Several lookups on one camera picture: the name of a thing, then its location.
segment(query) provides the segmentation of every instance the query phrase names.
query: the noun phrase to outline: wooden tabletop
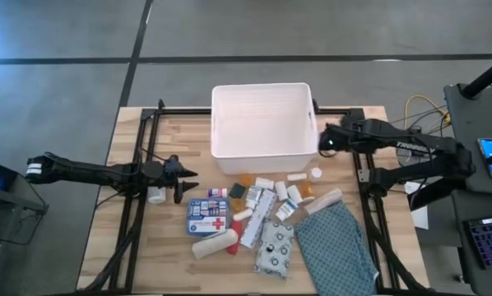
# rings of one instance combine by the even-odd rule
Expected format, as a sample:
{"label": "wooden tabletop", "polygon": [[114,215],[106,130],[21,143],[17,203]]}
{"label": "wooden tabletop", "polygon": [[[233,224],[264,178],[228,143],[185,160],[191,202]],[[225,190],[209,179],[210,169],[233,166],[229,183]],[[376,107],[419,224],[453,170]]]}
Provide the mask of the wooden tabletop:
{"label": "wooden tabletop", "polygon": [[[364,108],[366,118],[387,120],[384,107],[361,108]],[[142,108],[120,109],[109,152],[109,165],[131,162],[141,110]],[[318,116],[318,130],[322,131],[326,122],[336,123],[338,120],[339,118],[335,115],[320,115]],[[199,173],[197,177],[188,178],[186,181],[199,182],[200,185],[184,193],[181,205],[173,203],[172,190],[168,190],[168,199],[165,203],[147,204],[132,287],[133,293],[316,293],[298,243],[294,244],[292,250],[287,280],[253,272],[257,248],[250,250],[240,245],[239,252],[234,257],[224,250],[200,261],[193,257],[191,246],[200,238],[186,234],[187,201],[192,197],[205,197],[208,188],[231,187],[233,183],[239,181],[238,176],[224,175],[211,157],[209,116],[161,116],[155,151],[161,157],[168,157],[171,154],[178,155],[185,168]],[[397,158],[393,148],[379,150],[374,159],[377,167],[389,169],[397,167]],[[318,155],[309,164],[310,168],[313,166],[318,166],[323,170],[323,177],[313,185],[315,196],[320,197],[336,187],[340,188],[344,193],[343,201],[362,224],[360,194],[352,155],[339,153],[331,159]],[[273,180],[283,180],[285,177],[283,174],[261,174],[259,176]],[[99,201],[113,193],[113,189],[103,187],[100,190]],[[421,284],[428,287],[429,281],[405,195],[389,192],[388,197],[383,199],[383,203],[394,251],[407,270]],[[87,286],[113,254],[122,208],[122,197],[115,197],[105,202],[95,212],[78,288]],[[289,222],[293,224],[303,218],[304,211],[299,209],[290,217]],[[127,263],[127,259],[128,255],[123,260],[121,279],[125,276],[124,264]],[[385,286],[390,286],[387,264],[382,253],[380,253],[380,261]]]}

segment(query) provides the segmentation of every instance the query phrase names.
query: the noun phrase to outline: red cross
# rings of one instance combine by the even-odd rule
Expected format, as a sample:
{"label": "red cross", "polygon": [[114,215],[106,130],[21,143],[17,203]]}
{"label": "red cross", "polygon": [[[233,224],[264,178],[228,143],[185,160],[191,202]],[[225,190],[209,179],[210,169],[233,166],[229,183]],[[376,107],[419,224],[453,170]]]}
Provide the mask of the red cross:
{"label": "red cross", "polygon": [[217,218],[215,222],[211,223],[211,225],[216,226],[216,229],[220,230],[220,227],[224,226],[224,222],[220,221],[220,218]]}

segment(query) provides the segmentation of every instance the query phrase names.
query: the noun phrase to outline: medicine box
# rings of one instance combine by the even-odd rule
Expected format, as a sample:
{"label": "medicine box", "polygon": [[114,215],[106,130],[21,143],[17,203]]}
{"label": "medicine box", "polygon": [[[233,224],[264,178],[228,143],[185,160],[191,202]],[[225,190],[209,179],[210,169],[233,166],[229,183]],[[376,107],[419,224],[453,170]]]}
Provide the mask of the medicine box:
{"label": "medicine box", "polygon": [[192,198],[188,202],[188,234],[207,236],[226,229],[228,201],[225,198]]}

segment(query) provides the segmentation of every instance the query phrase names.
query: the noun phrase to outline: white storage basket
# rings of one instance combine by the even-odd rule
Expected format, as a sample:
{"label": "white storage basket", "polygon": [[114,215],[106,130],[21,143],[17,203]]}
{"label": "white storage basket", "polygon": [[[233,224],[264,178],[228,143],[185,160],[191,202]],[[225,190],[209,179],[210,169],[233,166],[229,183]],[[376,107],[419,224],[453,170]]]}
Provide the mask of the white storage basket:
{"label": "white storage basket", "polygon": [[217,86],[211,154],[225,174],[298,172],[318,153],[306,83]]}

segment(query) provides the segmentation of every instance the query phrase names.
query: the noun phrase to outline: concrete floor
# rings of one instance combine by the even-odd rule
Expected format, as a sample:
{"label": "concrete floor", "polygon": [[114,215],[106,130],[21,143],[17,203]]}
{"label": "concrete floor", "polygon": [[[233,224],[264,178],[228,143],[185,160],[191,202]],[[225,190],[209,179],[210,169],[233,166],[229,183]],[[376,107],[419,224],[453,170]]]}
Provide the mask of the concrete floor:
{"label": "concrete floor", "polygon": [[[144,3],[0,1],[0,58],[129,58]],[[492,1],[156,0],[141,55],[474,53],[492,53]],[[471,81],[490,65],[492,60],[142,64],[128,105],[155,105],[160,98],[169,106],[207,106],[217,85],[303,81],[321,105],[384,105],[395,119],[403,117],[411,95],[444,104],[443,86]],[[28,157],[47,150],[103,164],[127,72],[127,64],[0,65],[0,164],[23,172]],[[415,102],[411,113],[428,108]],[[39,192],[50,211],[29,246],[10,249],[1,295],[75,287],[98,187],[55,183]],[[422,251],[433,288],[470,293],[453,282],[460,273],[454,249],[424,245]],[[440,260],[448,264],[437,266]]]}

